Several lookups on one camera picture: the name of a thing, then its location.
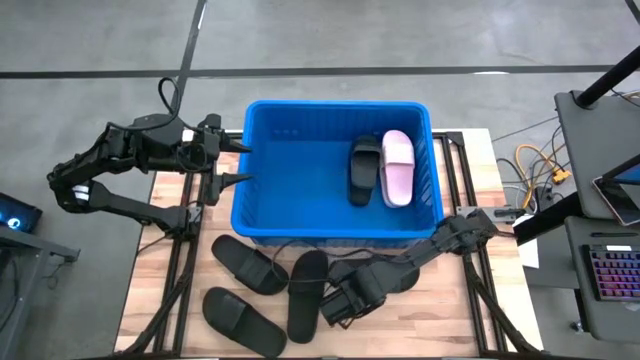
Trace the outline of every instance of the black desk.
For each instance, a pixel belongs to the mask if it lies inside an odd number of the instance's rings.
[[[640,108],[611,96],[603,96],[590,110],[576,105],[571,93],[554,99],[577,191],[515,226],[518,244],[563,225],[567,216],[613,219],[591,182],[640,154]],[[632,196],[640,199],[640,187],[632,188]]]
[[[587,266],[580,247],[583,245],[640,245],[637,238],[594,238],[592,232],[637,231],[640,226],[623,228],[614,221],[591,220],[570,216],[565,220],[569,245],[584,309],[583,325],[598,340],[640,343],[640,302],[596,301]]]

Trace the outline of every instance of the blue light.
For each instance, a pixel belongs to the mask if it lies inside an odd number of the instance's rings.
[[[20,227],[20,219],[11,218],[9,219],[9,221],[7,221],[7,225],[9,226],[10,229],[15,230]]]

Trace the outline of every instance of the desk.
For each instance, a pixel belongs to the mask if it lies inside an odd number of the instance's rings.
[[[591,182],[640,154],[640,109],[633,104],[603,96],[593,109],[585,110],[570,93],[556,94],[554,99],[577,190],[516,226],[519,244],[563,225],[567,216],[614,219]],[[625,187],[625,191],[640,199],[640,186]]]
[[[471,168],[476,197],[480,206],[502,206],[505,204],[500,175],[491,147],[491,138],[486,129],[464,130],[467,156]],[[442,147],[436,142],[440,189],[443,195],[445,214],[451,214],[451,199],[447,185]],[[238,157],[223,154],[218,163],[218,172],[237,170]],[[154,185],[151,201],[158,206],[171,206],[180,202],[183,177],[176,174],[159,173]],[[459,191],[466,201],[464,185],[458,181]],[[288,295],[286,291],[275,296],[252,293],[238,283],[229,272],[211,255],[211,244],[222,234],[232,234],[242,241],[230,226],[233,188],[225,190],[220,202],[204,212],[203,229],[200,236],[196,274],[190,297],[189,315],[182,349],[183,356],[204,357],[248,357],[253,352],[226,339],[206,324],[202,317],[202,299],[213,286],[223,286],[251,303],[268,319],[286,328]],[[161,232],[155,227],[144,230],[140,246],[158,237]],[[146,326],[157,310],[162,298],[165,274],[171,248],[164,241],[142,253],[133,269],[133,275],[123,311],[115,350],[130,345]],[[526,339],[539,349],[542,341],[538,332],[529,290],[513,239],[494,238],[488,243],[498,301],[511,321]],[[275,249],[261,249],[272,255]],[[305,249],[287,248],[278,262],[288,271],[295,259]],[[173,338],[175,314],[169,320],[167,338]],[[486,309],[483,320],[490,348],[495,348],[493,330]],[[427,357],[427,356],[473,356],[476,353],[469,303],[466,295],[462,261],[446,254],[421,268],[416,286],[403,294],[390,295],[386,304],[349,328],[329,328],[324,319],[318,322],[318,331],[310,344],[289,342],[282,357]]]
[[[612,301],[597,301],[593,291],[587,265],[584,262],[582,249],[584,245],[640,245],[638,238],[594,238],[592,232],[640,231],[640,226],[622,228],[613,221],[582,219],[570,216],[565,220],[569,245],[573,254],[573,262],[578,282],[580,297],[585,312],[583,324],[598,340],[640,343],[640,317],[638,303],[623,304]]]

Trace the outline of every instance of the slipper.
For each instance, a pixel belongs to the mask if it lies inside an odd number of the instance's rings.
[[[271,259],[229,235],[219,236],[211,252],[238,281],[260,295],[274,295],[287,286],[289,275],[282,266],[274,263],[274,273]]]
[[[276,358],[287,335],[231,291],[214,287],[202,302],[202,314],[214,330],[266,358]]]
[[[386,258],[392,258],[393,256],[389,255],[380,255]],[[376,261],[383,261],[380,259],[376,259],[374,257],[366,258],[366,259],[345,259],[334,261],[329,268],[329,277],[330,278],[340,278],[341,276],[337,273],[342,272],[343,274],[350,273],[351,271],[357,269],[362,265],[367,265],[374,263]],[[411,288],[418,282],[420,278],[420,269],[415,269],[405,275],[402,280],[391,290],[393,294],[399,294],[405,292],[407,290],[411,290]]]
[[[293,342],[306,344],[313,340],[325,284],[325,281],[296,281],[324,280],[327,278],[328,269],[327,255],[317,250],[304,253],[293,266],[289,283],[287,321],[287,334]]]
[[[402,131],[387,131],[382,138],[380,182],[382,198],[388,207],[402,207],[411,203],[414,166],[411,139]]]
[[[355,206],[365,206],[371,200],[376,187],[380,144],[372,135],[362,135],[351,148],[349,164],[349,201]]]

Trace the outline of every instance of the concrete floor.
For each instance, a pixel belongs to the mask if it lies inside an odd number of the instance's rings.
[[[55,290],[43,281],[21,359],[92,357],[113,348],[140,226],[108,214],[65,213],[44,176],[90,146],[106,121],[127,124],[163,111],[157,78],[122,78],[130,75],[119,71],[179,70],[197,1],[0,0],[0,72],[113,71],[111,76],[120,77],[0,77],[0,191],[44,210],[39,234],[82,249],[78,263],[60,271]],[[223,0],[207,4],[200,25],[193,69],[564,65],[568,70],[613,64],[638,45],[640,35],[624,0]],[[484,127],[495,138],[554,116],[556,92],[583,89],[600,75],[191,78],[181,117],[195,124],[217,112],[233,129],[242,128],[246,107],[258,99],[414,100],[427,105],[434,128]],[[634,74],[618,90],[637,88],[640,76]],[[521,143],[544,145],[556,127],[552,121],[497,141],[496,156],[512,158]],[[566,161],[565,153],[559,157]],[[501,174],[505,181],[516,179],[509,168],[501,166]],[[113,192],[147,199],[152,176],[132,171],[106,176],[105,183]],[[568,194],[573,185],[556,190]],[[515,192],[507,195],[515,203]],[[552,353],[640,356],[635,346],[573,334],[568,328],[577,319],[572,293],[531,292],[545,348]]]

